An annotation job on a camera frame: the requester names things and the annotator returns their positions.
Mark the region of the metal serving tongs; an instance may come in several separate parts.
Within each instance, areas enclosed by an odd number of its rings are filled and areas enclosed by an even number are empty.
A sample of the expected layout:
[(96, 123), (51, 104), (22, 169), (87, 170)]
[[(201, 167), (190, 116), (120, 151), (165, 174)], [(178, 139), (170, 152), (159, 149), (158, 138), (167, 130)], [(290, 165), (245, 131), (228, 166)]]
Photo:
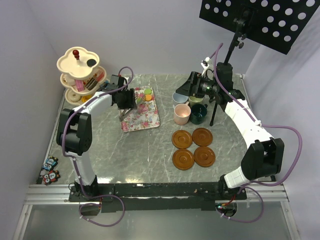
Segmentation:
[(133, 102), (133, 107), (119, 111), (119, 117), (118, 117), (118, 119), (119, 119), (120, 122), (123, 122), (123, 121), (125, 120), (125, 118), (126, 118), (133, 110), (136, 110), (136, 109), (138, 108), (138, 106), (141, 105), (141, 104), (138, 105), (138, 104), (136, 103), (136, 99), (137, 99), (137, 98), (138, 98), (138, 97), (135, 97), (135, 100), (134, 100), (134, 102)]

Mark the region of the orange toy macaron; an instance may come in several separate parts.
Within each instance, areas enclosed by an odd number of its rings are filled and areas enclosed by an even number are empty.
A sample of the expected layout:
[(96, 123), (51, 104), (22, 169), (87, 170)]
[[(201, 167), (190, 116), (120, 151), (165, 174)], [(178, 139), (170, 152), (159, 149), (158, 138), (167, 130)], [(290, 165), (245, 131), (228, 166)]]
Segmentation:
[(146, 101), (151, 101), (151, 100), (152, 100), (152, 95), (151, 95), (151, 94), (147, 94), (147, 95), (145, 96), (145, 100), (146, 100)]

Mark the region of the pink toy cake slice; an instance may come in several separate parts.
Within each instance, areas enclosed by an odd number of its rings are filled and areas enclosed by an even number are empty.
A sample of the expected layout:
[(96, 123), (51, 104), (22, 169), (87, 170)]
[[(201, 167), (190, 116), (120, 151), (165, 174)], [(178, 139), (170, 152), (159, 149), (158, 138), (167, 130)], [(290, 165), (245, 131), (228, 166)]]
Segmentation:
[(104, 74), (104, 71), (102, 70), (99, 70), (95, 75), (94, 75), (96, 78), (96, 81), (99, 82), (101, 81), (101, 79), (104, 78), (105, 74)]

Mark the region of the chocolate layer toy cake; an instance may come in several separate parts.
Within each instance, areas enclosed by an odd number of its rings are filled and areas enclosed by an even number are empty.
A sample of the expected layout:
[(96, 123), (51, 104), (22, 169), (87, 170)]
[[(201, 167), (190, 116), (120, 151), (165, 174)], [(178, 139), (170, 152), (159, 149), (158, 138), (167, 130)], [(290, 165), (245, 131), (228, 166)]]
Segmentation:
[(84, 86), (87, 90), (91, 91), (98, 83), (99, 81), (92, 77)]

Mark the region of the yellow toy tart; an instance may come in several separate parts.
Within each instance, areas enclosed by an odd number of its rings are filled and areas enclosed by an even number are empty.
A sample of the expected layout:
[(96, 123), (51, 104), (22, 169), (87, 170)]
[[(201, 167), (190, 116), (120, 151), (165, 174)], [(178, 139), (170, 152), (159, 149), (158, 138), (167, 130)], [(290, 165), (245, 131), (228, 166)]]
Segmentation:
[(85, 103), (85, 102), (87, 102), (90, 98), (91, 98), (90, 95), (82, 96), (82, 97), (81, 97), (81, 101), (82, 101), (83, 103)]

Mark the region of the pink toy popsicle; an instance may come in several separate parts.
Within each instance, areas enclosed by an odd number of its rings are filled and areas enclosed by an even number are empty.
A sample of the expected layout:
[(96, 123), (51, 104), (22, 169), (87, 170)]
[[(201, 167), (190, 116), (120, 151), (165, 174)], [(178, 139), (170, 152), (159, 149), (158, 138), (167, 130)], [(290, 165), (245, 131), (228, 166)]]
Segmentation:
[(85, 85), (82, 80), (75, 79), (75, 87), (78, 92), (82, 92), (85, 90)]

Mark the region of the black toy cookie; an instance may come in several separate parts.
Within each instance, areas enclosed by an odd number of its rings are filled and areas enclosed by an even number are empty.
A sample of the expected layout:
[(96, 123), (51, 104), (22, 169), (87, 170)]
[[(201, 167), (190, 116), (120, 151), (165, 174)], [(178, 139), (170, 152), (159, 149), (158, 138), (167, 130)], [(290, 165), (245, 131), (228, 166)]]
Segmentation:
[(91, 58), (91, 59), (87, 60), (86, 64), (87, 64), (88, 67), (91, 68), (91, 67), (93, 67), (93, 66), (95, 66), (97, 64), (97, 61), (95, 59)]

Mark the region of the white toy donut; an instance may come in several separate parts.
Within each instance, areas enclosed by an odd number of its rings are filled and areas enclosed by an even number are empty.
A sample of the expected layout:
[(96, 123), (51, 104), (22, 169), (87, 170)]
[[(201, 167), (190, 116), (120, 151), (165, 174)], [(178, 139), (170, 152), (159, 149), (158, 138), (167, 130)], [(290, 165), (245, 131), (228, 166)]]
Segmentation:
[(74, 92), (71, 92), (68, 95), (68, 97), (69, 97), (70, 101), (72, 101), (72, 102), (78, 102), (81, 99), (81, 96), (78, 94), (75, 94)]

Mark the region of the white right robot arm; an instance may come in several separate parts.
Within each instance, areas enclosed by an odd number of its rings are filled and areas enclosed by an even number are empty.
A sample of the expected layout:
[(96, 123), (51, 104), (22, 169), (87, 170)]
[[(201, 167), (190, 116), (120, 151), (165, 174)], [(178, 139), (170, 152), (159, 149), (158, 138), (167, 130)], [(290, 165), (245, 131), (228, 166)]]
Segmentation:
[(268, 133), (253, 115), (243, 93), (233, 87), (233, 68), (219, 62), (216, 69), (210, 58), (201, 62), (203, 72), (193, 71), (176, 92), (188, 97), (209, 96), (220, 106), (241, 133), (247, 151), (240, 166), (223, 175), (218, 187), (219, 196), (230, 199), (236, 188), (250, 181), (269, 177), (280, 172), (284, 154), (284, 142)]

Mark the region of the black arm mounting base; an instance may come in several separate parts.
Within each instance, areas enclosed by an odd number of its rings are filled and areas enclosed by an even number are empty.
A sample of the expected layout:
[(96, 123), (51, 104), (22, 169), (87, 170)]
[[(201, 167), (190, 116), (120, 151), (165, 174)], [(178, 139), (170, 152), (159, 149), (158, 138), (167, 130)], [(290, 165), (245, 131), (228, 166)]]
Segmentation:
[(216, 204), (246, 200), (244, 190), (227, 188), (221, 182), (176, 183), (100, 183), (98, 193), (107, 197), (86, 198), (79, 187), (73, 186), (68, 201), (71, 203), (101, 204), (102, 213), (122, 211), (189, 210), (214, 211)]

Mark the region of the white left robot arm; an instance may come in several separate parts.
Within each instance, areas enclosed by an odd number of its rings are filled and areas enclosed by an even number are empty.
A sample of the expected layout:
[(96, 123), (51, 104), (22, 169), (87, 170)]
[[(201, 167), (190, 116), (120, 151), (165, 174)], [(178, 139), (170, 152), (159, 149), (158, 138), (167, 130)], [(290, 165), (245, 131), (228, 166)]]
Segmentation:
[(61, 146), (63, 156), (71, 161), (75, 191), (87, 201), (102, 196), (89, 156), (93, 141), (92, 117), (102, 114), (113, 105), (120, 110), (135, 109), (135, 90), (128, 88), (133, 79), (133, 74), (129, 78), (113, 74), (112, 82), (102, 84), (85, 103), (60, 112), (56, 143)]

